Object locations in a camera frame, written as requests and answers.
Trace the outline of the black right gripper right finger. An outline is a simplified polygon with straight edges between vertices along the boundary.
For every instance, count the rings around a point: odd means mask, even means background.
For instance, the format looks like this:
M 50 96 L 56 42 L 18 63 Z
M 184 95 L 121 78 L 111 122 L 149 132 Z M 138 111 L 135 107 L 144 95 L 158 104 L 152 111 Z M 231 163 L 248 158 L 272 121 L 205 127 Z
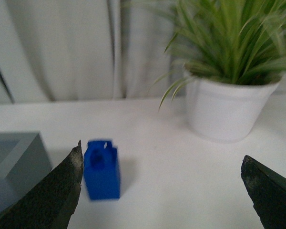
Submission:
M 286 229 L 286 178 L 246 155 L 241 178 L 265 229 Z

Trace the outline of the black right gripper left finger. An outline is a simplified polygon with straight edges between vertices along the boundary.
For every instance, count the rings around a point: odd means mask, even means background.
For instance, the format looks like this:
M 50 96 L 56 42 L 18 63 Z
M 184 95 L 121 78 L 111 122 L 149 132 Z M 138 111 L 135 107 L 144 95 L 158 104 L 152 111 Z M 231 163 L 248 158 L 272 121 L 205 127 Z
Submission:
M 78 205 L 81 143 L 19 201 L 0 212 L 0 229 L 66 229 Z

